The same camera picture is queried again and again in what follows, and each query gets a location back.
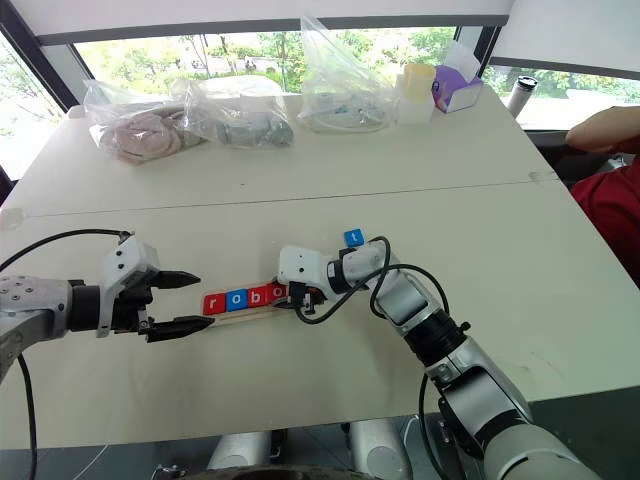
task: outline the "person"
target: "person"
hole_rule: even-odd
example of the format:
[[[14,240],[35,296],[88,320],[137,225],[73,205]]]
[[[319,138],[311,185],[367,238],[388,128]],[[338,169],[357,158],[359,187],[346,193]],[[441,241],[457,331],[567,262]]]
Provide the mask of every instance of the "person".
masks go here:
[[[640,288],[640,106],[598,112],[566,141],[589,152],[635,154],[633,164],[588,177],[571,194]]]

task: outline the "plastic bag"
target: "plastic bag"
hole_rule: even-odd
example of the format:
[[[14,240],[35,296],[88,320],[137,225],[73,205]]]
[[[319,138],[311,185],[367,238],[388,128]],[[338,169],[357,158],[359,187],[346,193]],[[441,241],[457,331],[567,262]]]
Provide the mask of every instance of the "plastic bag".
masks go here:
[[[371,132],[394,112],[390,82],[356,59],[316,18],[300,19],[307,73],[298,119],[319,132]]]
[[[130,163],[166,157],[202,139],[184,128],[184,105],[166,97],[86,81],[89,132],[101,150]]]
[[[234,147],[291,144],[282,89],[258,75],[178,81],[174,98],[184,98],[185,128],[212,142]]]

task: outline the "blue letter block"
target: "blue letter block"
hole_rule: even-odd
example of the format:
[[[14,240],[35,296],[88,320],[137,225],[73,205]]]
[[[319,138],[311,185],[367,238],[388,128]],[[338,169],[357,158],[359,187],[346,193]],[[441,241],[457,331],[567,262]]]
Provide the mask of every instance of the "blue letter block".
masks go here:
[[[247,289],[227,292],[227,312],[244,310],[249,308],[249,295]]]
[[[359,228],[344,232],[344,241],[347,242],[347,247],[359,247],[364,245],[364,235]]]

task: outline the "tissue box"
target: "tissue box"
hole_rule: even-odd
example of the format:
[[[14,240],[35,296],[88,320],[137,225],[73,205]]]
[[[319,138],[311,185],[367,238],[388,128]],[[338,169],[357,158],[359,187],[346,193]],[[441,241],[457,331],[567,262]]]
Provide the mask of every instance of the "tissue box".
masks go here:
[[[436,67],[436,79],[431,91],[436,107],[444,113],[455,112],[476,104],[484,82],[478,77],[467,83],[455,68],[440,65]]]

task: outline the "thermos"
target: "thermos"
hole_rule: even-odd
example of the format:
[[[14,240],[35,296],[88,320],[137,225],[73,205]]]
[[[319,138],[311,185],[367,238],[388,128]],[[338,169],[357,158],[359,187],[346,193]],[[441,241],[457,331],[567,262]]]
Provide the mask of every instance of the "thermos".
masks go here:
[[[513,115],[513,118],[516,118],[518,114],[522,111],[527,100],[533,93],[533,91],[538,85],[538,81],[533,77],[527,77],[526,75],[522,75],[518,77],[518,80],[513,84],[513,90],[511,90],[511,98],[509,99],[509,105],[507,108]]]

